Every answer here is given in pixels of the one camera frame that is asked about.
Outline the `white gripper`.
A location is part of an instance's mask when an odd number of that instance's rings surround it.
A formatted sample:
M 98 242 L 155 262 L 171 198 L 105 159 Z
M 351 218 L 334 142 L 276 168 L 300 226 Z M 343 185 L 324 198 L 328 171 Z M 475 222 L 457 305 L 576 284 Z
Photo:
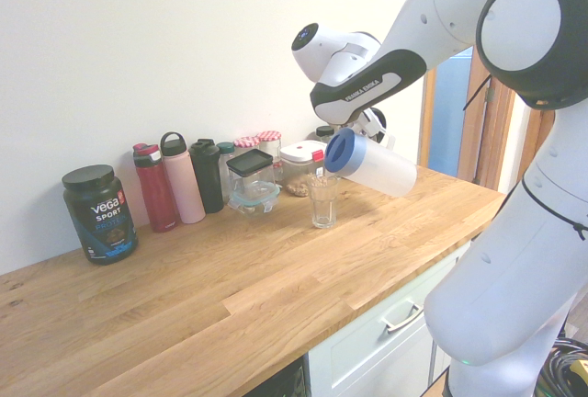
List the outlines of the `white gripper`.
M 370 140 L 393 149 L 395 137 L 387 133 L 386 119 L 383 113 L 377 108 L 367 108 L 362 111 L 352 125 L 352 130 Z

